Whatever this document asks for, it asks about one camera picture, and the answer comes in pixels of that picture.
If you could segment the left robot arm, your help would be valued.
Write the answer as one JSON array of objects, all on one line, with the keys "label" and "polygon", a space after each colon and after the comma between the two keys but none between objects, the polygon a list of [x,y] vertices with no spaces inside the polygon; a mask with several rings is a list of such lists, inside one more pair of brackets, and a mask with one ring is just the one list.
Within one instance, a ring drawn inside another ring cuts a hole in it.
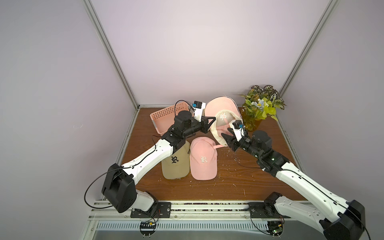
[{"label": "left robot arm", "polygon": [[198,132],[207,133],[216,117],[202,116],[197,120],[189,111],[181,111],[161,138],[149,150],[122,166],[113,164],[106,172],[102,194],[118,213],[134,208],[152,211],[155,198],[136,189],[139,181],[158,163],[177,152],[186,139]]}]

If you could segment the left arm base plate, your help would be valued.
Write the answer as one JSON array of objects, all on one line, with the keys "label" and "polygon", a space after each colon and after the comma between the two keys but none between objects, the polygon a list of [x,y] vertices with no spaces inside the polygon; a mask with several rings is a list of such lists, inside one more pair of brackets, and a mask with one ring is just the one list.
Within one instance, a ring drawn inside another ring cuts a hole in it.
[{"label": "left arm base plate", "polygon": [[132,209],[131,218],[170,218],[171,202],[154,202],[147,210]]}]

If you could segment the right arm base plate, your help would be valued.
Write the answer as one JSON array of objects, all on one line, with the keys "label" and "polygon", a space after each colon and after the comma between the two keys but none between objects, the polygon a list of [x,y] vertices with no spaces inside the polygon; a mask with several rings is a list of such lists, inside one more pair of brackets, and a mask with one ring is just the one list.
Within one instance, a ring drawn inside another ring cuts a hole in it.
[{"label": "right arm base plate", "polygon": [[288,216],[279,214],[273,205],[265,204],[264,202],[250,202],[248,206],[247,211],[250,212],[252,218],[279,219],[283,217],[284,219],[290,219]]}]

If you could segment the beige baseball cap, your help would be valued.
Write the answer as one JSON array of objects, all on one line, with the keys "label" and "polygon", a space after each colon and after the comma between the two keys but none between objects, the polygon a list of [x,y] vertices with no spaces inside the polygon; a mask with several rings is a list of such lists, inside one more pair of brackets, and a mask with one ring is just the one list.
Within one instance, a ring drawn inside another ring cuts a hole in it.
[{"label": "beige baseball cap", "polygon": [[168,180],[181,179],[190,172],[190,143],[186,143],[161,162],[163,176]]}]

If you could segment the pink baseball cap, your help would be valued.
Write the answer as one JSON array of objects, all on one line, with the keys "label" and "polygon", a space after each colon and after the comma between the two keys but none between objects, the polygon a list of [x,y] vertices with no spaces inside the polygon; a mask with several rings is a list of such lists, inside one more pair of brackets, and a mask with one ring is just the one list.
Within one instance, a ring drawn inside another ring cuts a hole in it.
[{"label": "pink baseball cap", "polygon": [[228,144],[222,134],[230,135],[228,128],[233,120],[243,121],[239,108],[235,101],[229,97],[217,97],[207,103],[206,117],[215,117],[215,122],[210,126],[210,131],[216,141],[227,147]]},{"label": "pink baseball cap", "polygon": [[190,146],[190,170],[195,180],[212,180],[218,173],[218,152],[223,148],[207,137],[194,139]]}]

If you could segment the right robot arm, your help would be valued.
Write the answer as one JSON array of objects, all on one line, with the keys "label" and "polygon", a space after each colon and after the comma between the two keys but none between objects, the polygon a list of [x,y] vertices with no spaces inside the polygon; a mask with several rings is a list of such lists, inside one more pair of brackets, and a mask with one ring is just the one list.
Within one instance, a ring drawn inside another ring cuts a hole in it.
[{"label": "right robot arm", "polygon": [[313,205],[309,207],[272,193],[265,202],[278,214],[312,227],[328,240],[358,240],[367,232],[362,204],[356,200],[349,202],[316,183],[272,149],[272,139],[266,132],[255,131],[249,137],[240,130],[231,130],[222,137],[233,151],[242,149],[257,158],[257,164],[264,172],[289,185]]}]

